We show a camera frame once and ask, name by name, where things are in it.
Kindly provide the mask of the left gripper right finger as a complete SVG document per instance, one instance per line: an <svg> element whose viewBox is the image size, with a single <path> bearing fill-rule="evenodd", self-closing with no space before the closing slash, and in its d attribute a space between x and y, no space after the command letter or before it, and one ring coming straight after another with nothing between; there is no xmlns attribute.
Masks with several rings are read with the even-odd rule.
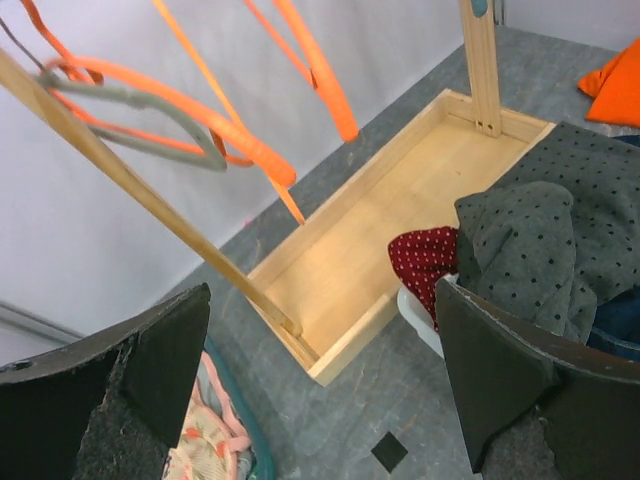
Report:
<svg viewBox="0 0 640 480"><path fill-rule="evenodd" d="M473 472L638 478L638 363L527 323L450 279L436 284L436 312Z"/></svg>

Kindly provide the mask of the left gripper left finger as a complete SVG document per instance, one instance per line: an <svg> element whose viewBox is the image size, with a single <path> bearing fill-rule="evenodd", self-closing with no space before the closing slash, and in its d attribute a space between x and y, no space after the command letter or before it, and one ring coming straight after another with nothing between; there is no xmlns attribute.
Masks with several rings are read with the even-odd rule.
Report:
<svg viewBox="0 0 640 480"><path fill-rule="evenodd" d="M4 479L159 479L181 435L210 314L201 284L1 369Z"/></svg>

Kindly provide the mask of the dark denim skirt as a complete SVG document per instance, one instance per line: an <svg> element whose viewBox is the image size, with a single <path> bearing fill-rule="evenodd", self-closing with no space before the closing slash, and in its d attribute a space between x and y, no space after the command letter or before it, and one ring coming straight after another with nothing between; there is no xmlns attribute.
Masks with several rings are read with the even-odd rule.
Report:
<svg viewBox="0 0 640 480"><path fill-rule="evenodd" d="M639 137L604 138L578 200L577 274L596 296L587 345L639 360Z"/></svg>

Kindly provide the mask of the dark grey dotted garment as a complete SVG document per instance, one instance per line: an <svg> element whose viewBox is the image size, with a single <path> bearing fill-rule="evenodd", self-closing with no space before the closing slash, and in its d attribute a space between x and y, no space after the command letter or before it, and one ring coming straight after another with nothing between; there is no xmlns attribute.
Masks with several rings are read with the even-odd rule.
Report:
<svg viewBox="0 0 640 480"><path fill-rule="evenodd" d="M562 122L455 209L459 284L556 335L639 284L636 146Z"/></svg>

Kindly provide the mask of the red polka dot skirt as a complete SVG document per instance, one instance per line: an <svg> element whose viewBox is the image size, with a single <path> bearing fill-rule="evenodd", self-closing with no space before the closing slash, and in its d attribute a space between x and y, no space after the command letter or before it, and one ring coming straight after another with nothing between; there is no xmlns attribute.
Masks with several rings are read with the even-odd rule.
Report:
<svg viewBox="0 0 640 480"><path fill-rule="evenodd" d="M432 318L436 318L436 283L448 274L457 274L458 230L443 226L400 234L387 247L391 267Z"/></svg>

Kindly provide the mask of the grey metal hanger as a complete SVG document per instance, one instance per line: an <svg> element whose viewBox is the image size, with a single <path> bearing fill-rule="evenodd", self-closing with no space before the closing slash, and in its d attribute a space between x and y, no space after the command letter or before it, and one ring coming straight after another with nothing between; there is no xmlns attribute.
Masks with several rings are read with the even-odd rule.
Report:
<svg viewBox="0 0 640 480"><path fill-rule="evenodd" d="M93 78L72 80L69 75L60 76L57 74L59 70L57 67L47 67L39 61L17 39L5 22L1 23L1 28L14 45L38 67L39 72L32 76L33 80L100 139L178 163L216 172L227 170L227 161L213 137L180 108L158 95L139 89L109 86L102 80ZM135 120L139 120L144 111L163 116L179 127L190 139L181 141L127 124L122 125L100 119L73 102L74 96L122 108Z"/></svg>

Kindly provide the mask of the orange hanger of white skirt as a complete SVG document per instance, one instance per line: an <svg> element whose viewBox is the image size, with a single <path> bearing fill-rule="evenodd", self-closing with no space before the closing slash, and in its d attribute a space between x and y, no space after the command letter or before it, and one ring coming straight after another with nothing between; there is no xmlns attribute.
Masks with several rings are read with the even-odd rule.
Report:
<svg viewBox="0 0 640 480"><path fill-rule="evenodd" d="M100 59L73 55L45 26L32 1L23 8L36 30L59 56L39 68L36 80L97 136L169 160L224 172L232 164L258 166L277 184L296 182L295 169L277 152L219 113L150 77ZM127 128L92 116L65 95L160 112L192 141L181 142Z"/></svg>

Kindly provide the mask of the orange hanger of denim skirt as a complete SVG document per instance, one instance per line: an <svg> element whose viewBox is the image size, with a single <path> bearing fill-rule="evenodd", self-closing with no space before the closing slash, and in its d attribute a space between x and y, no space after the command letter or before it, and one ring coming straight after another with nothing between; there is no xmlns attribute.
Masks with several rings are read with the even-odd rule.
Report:
<svg viewBox="0 0 640 480"><path fill-rule="evenodd" d="M307 60L305 64L287 44L280 33L260 12L252 1L244 3L269 33L289 60L325 103L329 114L344 142L352 142L359 135L359 127L344 91L321 48L307 28L291 1L275 0L274 5L291 29Z"/></svg>

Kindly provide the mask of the orange hanger of floral skirt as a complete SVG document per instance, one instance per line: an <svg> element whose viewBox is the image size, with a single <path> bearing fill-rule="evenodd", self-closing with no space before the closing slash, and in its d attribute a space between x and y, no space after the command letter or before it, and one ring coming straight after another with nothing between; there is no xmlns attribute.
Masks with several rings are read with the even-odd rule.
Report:
<svg viewBox="0 0 640 480"><path fill-rule="evenodd" d="M201 58L201 56L199 55L199 53L197 52L197 50L195 49L191 41L188 39L184 31L176 21L176 19L172 16L168 7L165 5L165 3L162 0L153 0L153 4L158 10L158 12L160 13L160 15L163 17L163 19L165 20L169 28L172 30L173 34L176 36L176 38L178 39L178 41L180 42L184 50L188 53L188 55L191 57L191 59L195 62L195 64L201 71L201 73L204 75L209 86L211 87L213 92L216 94L216 96L220 100L225 111L230 115L232 121L244 133L248 133L248 129L242 122L238 113L234 109L232 103L228 100L228 98L224 94L224 91L220 87L215 76L209 70L205 61ZM289 193L288 189L285 188L278 181L274 180L270 174L268 174L267 177L269 178L270 183L272 184L272 186L280 196L280 199L283 201L285 206L289 209L290 213L293 215L293 217L298 221L300 225L303 225L305 223L305 218L302 212L300 211L298 205L296 204L295 200L293 199L292 195Z"/></svg>

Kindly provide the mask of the blue-grey hanger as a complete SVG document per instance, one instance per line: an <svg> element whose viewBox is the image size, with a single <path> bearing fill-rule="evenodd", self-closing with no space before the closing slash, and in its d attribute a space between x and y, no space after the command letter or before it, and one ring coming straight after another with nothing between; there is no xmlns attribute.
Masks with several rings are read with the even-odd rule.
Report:
<svg viewBox="0 0 640 480"><path fill-rule="evenodd" d="M470 0L471 10L476 18L482 18L488 11L490 0Z"/></svg>

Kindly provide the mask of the peach floral garment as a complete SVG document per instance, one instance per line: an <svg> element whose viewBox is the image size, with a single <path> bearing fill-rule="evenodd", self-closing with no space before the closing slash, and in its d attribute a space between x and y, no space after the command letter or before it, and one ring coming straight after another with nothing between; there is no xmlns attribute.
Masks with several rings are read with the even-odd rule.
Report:
<svg viewBox="0 0 640 480"><path fill-rule="evenodd" d="M178 445L169 450L164 479L247 479L252 440L216 366L201 354Z"/></svg>

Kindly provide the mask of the white plastic laundry basket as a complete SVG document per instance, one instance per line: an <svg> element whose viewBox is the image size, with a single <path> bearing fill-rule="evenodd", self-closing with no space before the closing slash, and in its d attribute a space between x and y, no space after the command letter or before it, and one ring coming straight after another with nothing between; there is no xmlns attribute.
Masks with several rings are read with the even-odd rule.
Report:
<svg viewBox="0 0 640 480"><path fill-rule="evenodd" d="M429 312L406 286L401 286L396 297L402 318L415 330L418 337L441 359L444 352L439 333Z"/></svg>

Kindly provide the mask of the teal laundry basket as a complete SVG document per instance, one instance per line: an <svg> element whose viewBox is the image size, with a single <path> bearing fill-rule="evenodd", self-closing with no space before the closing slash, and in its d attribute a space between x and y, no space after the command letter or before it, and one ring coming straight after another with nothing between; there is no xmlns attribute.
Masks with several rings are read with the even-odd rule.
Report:
<svg viewBox="0 0 640 480"><path fill-rule="evenodd" d="M231 433L238 479L276 479L276 463L260 424L210 334L205 337L198 385L204 404Z"/></svg>

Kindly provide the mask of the wooden clothes rack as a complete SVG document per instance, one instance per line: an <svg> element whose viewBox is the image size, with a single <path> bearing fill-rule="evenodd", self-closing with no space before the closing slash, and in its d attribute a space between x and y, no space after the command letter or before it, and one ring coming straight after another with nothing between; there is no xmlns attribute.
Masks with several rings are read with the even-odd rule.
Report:
<svg viewBox="0 0 640 480"><path fill-rule="evenodd" d="M386 247L451 225L552 124L500 104L493 8L460 5L471 92L442 91L252 272L241 272L9 55L1 83L233 283L318 384L329 384L396 314Z"/></svg>

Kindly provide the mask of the orange folded cloth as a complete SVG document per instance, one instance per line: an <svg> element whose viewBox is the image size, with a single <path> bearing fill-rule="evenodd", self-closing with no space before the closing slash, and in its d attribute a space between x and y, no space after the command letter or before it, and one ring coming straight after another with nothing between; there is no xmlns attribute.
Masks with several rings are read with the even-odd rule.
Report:
<svg viewBox="0 0 640 480"><path fill-rule="evenodd" d="M585 119L639 128L640 66L639 38L599 70L578 82L578 89L592 99Z"/></svg>

